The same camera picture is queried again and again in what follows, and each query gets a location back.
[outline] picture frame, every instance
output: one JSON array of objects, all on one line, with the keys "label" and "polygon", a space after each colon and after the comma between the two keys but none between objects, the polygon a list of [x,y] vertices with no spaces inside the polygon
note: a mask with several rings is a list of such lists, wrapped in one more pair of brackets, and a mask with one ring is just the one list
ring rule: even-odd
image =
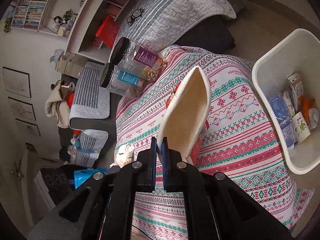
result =
[{"label": "picture frame", "polygon": [[28,73],[2,67],[5,90],[31,98],[30,75]]},{"label": "picture frame", "polygon": [[27,102],[8,97],[11,112],[15,115],[21,116],[26,119],[36,120],[33,105]]},{"label": "picture frame", "polygon": [[40,136],[40,131],[36,124],[26,122],[17,118],[16,118],[16,124],[20,132],[22,133],[34,135],[34,136]]}]

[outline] patterned bedspread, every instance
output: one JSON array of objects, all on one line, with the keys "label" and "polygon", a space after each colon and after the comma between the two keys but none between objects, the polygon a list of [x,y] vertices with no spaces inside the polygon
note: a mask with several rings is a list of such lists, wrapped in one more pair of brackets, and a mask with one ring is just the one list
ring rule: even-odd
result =
[{"label": "patterned bedspread", "polygon": [[[224,172],[285,226],[299,219],[314,190],[298,189],[285,166],[272,121],[251,83],[252,63],[237,57],[212,54],[199,48],[170,46],[161,52],[169,62],[160,79],[150,84],[139,100],[122,98],[116,125],[117,146],[131,142],[135,158],[150,147],[166,111],[174,86],[195,65],[211,80],[209,130],[196,167],[205,173]],[[188,239],[182,193],[166,193],[162,166],[157,161],[156,190],[137,193],[133,225],[152,239]],[[138,229],[134,234],[145,237]]]}]

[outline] dark gray pillow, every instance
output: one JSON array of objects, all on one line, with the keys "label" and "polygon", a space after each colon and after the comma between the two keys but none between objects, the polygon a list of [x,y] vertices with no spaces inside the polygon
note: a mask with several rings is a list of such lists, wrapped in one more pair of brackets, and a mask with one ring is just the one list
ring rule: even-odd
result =
[{"label": "dark gray pillow", "polygon": [[199,22],[178,39],[179,46],[199,47],[212,53],[224,54],[235,47],[235,39],[223,24],[219,15],[211,16]]}]

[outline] white slipper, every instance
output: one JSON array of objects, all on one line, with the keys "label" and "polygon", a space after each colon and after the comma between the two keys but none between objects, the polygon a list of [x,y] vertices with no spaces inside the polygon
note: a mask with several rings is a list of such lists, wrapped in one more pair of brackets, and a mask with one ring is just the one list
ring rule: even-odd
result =
[{"label": "white slipper", "polygon": [[199,66],[192,68],[170,99],[157,135],[159,160],[162,163],[161,145],[167,137],[169,149],[179,151],[183,161],[193,164],[190,153],[211,105],[211,84],[204,71]]}]

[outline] eyeglasses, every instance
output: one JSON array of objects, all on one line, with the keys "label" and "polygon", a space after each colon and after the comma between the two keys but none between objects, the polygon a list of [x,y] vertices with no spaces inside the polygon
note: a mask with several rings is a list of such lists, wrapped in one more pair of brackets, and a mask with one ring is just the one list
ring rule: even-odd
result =
[{"label": "eyeglasses", "polygon": [[131,16],[128,17],[127,23],[130,26],[137,18],[142,17],[142,13],[144,12],[144,9],[138,9],[135,10]]}]

